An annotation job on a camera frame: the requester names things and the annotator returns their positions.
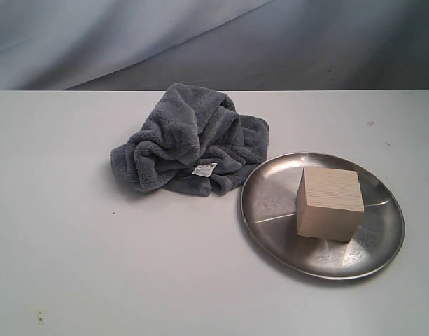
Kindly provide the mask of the grey fluffy towel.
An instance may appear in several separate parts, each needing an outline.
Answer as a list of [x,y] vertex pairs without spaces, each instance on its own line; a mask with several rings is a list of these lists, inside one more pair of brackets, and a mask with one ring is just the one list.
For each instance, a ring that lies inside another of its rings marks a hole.
[[269,125],[237,113],[225,93],[175,83],[142,128],[110,153],[117,179],[141,194],[159,188],[207,197],[241,186],[267,159]]

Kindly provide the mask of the light wooden cube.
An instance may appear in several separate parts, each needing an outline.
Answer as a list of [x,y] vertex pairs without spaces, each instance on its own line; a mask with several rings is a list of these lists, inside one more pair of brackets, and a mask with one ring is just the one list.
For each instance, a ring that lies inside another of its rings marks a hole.
[[349,242],[364,215],[358,173],[304,167],[296,197],[297,234]]

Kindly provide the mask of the round steel plate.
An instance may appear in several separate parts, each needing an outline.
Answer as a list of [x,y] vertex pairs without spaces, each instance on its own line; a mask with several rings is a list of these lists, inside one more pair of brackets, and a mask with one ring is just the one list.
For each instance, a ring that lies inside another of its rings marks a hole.
[[[357,172],[365,212],[349,243],[297,234],[295,199],[304,167]],[[327,280],[377,273],[395,259],[405,238],[402,210],[383,182],[356,163],[322,153],[288,153],[260,164],[243,185],[238,211],[266,259]]]

